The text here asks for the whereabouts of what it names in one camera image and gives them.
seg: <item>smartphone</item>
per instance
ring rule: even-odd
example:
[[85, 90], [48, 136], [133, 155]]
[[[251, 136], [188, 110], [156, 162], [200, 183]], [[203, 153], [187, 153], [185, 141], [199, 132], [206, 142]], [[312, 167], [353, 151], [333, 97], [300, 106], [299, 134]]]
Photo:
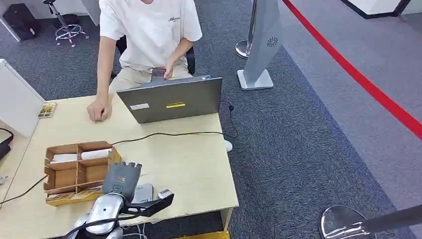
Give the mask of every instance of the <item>smartphone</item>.
[[152, 68], [151, 81], [164, 81], [164, 74], [166, 69], [164, 68]]

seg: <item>floor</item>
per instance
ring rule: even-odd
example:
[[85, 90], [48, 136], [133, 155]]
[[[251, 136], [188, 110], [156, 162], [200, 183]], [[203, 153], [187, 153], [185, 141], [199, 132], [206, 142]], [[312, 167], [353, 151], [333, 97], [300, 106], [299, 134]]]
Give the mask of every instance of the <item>floor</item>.
[[[378, 88], [422, 122], [422, 13], [365, 20], [338, 0], [292, 3]], [[422, 143], [367, 94], [285, 7], [284, 47], [398, 209], [420, 204]], [[413, 227], [422, 238], [422, 227]]]
[[[235, 72], [245, 60], [234, 45], [247, 36], [251, 2], [195, 2], [204, 32], [195, 43], [197, 74], [224, 77], [222, 98], [235, 106], [240, 135], [229, 153], [240, 203], [231, 238], [317, 239], [318, 218], [331, 205], [348, 205], [371, 218], [420, 203], [421, 141], [358, 86], [284, 5], [284, 47], [268, 66], [275, 86], [243, 92]], [[416, 21], [364, 20], [337, 0], [292, 3], [353, 65], [422, 120], [422, 33]], [[84, 17], [82, 24], [91, 38], [80, 38], [76, 48], [56, 46], [48, 21], [38, 38], [21, 43], [0, 28], [0, 58], [45, 99], [93, 95], [99, 29]], [[223, 130], [233, 133], [228, 110], [220, 114]], [[150, 239], [219, 230], [215, 213], [146, 226]], [[377, 238], [422, 239], [421, 232], [403, 228]]]

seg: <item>office chair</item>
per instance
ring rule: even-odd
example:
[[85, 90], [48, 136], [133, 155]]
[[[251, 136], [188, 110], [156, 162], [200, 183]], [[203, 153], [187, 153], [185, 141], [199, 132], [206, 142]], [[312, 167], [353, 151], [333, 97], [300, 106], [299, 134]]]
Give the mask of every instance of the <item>office chair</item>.
[[[119, 50], [120, 54], [123, 54], [123, 52], [127, 48], [126, 35], [121, 37], [119, 40], [117, 40], [116, 47]], [[194, 51], [194, 47], [190, 48], [189, 51], [186, 52], [186, 59], [188, 61], [188, 72], [189, 72], [189, 74], [194, 75], [194, 73], [195, 73], [195, 51]], [[115, 72], [111, 73], [111, 77], [113, 79], [116, 76], [117, 76], [117, 74]]]
[[56, 17], [59, 19], [62, 26], [57, 29], [56, 31], [56, 41], [57, 45], [61, 45], [61, 42], [59, 42], [59, 39], [68, 39], [71, 43], [71, 47], [75, 47], [76, 44], [72, 41], [72, 38], [79, 35], [87, 35], [83, 30], [82, 27], [78, 24], [67, 24], [64, 20], [63, 16], [60, 15], [60, 13], [57, 11], [56, 7], [54, 6], [54, 2], [56, 0], [45, 0], [43, 1], [44, 4], [47, 4], [50, 8], [50, 13], [55, 14]]

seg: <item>cardboard organizer box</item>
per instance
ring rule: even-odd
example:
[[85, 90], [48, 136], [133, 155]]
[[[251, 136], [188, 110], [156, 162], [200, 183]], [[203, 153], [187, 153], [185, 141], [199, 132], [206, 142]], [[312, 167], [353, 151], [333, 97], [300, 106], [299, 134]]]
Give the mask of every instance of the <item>cardboard organizer box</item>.
[[[86, 151], [112, 149], [107, 157], [82, 159]], [[77, 154], [76, 161], [52, 163], [55, 154]], [[120, 163], [121, 156], [113, 145], [105, 142], [66, 144], [47, 148], [44, 173], [48, 180], [44, 183], [47, 193], [46, 203], [52, 206], [92, 201], [103, 194], [101, 185], [113, 163]]]

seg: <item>stool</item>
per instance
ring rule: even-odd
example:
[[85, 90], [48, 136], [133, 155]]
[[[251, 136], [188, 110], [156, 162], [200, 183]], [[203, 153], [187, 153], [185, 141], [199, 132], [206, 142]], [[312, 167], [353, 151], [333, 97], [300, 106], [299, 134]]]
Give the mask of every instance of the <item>stool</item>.
[[78, 24], [68, 25], [65, 22], [64, 18], [60, 15], [60, 13], [57, 11], [56, 7], [53, 4], [55, 1], [56, 0], [45, 0], [43, 1], [43, 3], [48, 5], [48, 7], [50, 8], [51, 14], [55, 14], [56, 17], [59, 19], [60, 23], [62, 24], [62, 27], [57, 29], [55, 33], [57, 45], [61, 45], [61, 43], [59, 42], [59, 39], [68, 39], [70, 43], [72, 44], [71, 47], [75, 47], [76, 44], [72, 41], [72, 38], [81, 33], [85, 35], [85, 39], [89, 39], [89, 36], [86, 36], [87, 34], [82, 30], [82, 27], [80, 25]]

